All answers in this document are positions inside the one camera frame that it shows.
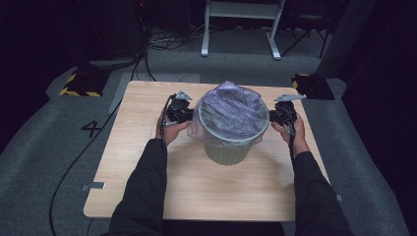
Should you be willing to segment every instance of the trash can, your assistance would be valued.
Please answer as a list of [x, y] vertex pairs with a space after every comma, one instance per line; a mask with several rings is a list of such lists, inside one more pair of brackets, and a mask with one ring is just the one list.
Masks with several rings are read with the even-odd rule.
[[214, 162], [234, 165], [262, 141], [268, 123], [268, 108], [257, 92], [225, 82], [197, 102], [187, 134], [204, 143]]

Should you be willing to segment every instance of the translucent purple plastic bag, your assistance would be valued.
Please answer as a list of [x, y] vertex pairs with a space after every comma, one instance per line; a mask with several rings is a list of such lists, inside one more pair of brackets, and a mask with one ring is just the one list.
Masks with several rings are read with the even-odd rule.
[[252, 146], [262, 141], [268, 123], [257, 92], [224, 82], [197, 102], [187, 134], [211, 147]]

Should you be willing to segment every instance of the black long-sleeve shirt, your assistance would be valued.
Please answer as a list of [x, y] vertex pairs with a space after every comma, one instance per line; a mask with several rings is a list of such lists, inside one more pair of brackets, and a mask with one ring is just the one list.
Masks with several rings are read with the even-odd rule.
[[[161, 140], [150, 140], [113, 212], [108, 235], [162, 235], [166, 164]], [[296, 235], [353, 235], [313, 155], [298, 154], [294, 167]]]

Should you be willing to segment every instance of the person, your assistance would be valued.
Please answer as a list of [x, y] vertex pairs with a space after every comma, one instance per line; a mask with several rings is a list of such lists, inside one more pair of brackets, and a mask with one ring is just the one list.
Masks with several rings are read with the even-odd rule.
[[[188, 126], [189, 122], [164, 127], [166, 145], [171, 144]], [[276, 122], [271, 122], [271, 126], [289, 143], [290, 136], [284, 127]], [[294, 128], [295, 235], [353, 235], [334, 190], [310, 152], [305, 140], [304, 122], [299, 114]], [[164, 157], [166, 149], [159, 128], [156, 127], [154, 139], [148, 141], [127, 182], [123, 199], [112, 214], [108, 235], [163, 235], [162, 218], [167, 181], [167, 160]], [[226, 230], [221, 227], [223, 224], [218, 224], [219, 228]]]

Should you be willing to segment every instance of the gray carpet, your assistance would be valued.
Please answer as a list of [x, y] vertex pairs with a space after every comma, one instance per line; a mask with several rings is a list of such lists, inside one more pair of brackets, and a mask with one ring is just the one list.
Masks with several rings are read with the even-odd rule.
[[[286, 48], [289, 32], [276, 36], [278, 48]], [[207, 58], [200, 56], [201, 38], [175, 50], [149, 51], [149, 67], [160, 81], [291, 87], [297, 73], [314, 73], [321, 40], [316, 33], [303, 39], [280, 61], [274, 61], [263, 30], [218, 31], [210, 38]], [[0, 235], [50, 235], [48, 208], [64, 171], [89, 143], [89, 131], [81, 130], [95, 120], [101, 127], [109, 110], [122, 96], [133, 67], [114, 71], [104, 97], [60, 96], [74, 69], [57, 78], [47, 90], [50, 100], [22, 127], [0, 156]], [[136, 77], [147, 80], [145, 63]], [[373, 164], [358, 137], [340, 98], [341, 80], [328, 80], [335, 100], [304, 100], [317, 144], [341, 206], [356, 235], [408, 235], [394, 194]], [[87, 235], [90, 219], [83, 214], [87, 193], [105, 148], [107, 127], [76, 162], [62, 183], [54, 203], [53, 219], [58, 235]], [[95, 219], [89, 235], [100, 235], [109, 219]], [[294, 223], [284, 223], [287, 235]]]

